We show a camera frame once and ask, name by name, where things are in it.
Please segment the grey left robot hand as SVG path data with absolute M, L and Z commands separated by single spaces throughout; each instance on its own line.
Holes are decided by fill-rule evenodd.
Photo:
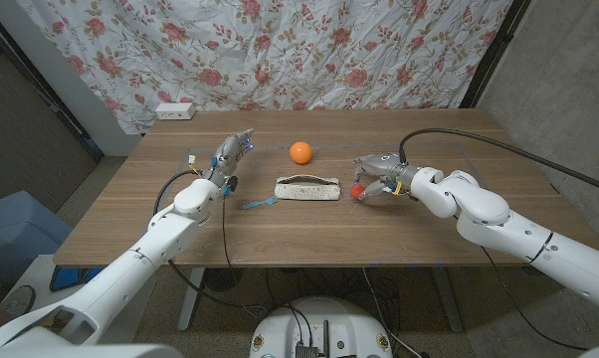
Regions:
M 253 133 L 254 129 L 249 128 L 228 136 L 216 149 L 211 167 L 203 173 L 202 178 L 211 181 L 217 187 L 224 186 L 234 174 L 238 162 L 253 148 Z

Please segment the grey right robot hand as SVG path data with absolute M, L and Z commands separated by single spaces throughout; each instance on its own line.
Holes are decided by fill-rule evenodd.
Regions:
M 396 196 L 411 196 L 411 186 L 419 167 L 400 160 L 398 153 L 369 154 L 353 160 L 356 169 L 353 173 L 354 185 L 351 196 L 359 201 L 381 192 Z M 359 181 L 363 175 L 376 177 L 376 180 L 363 187 Z

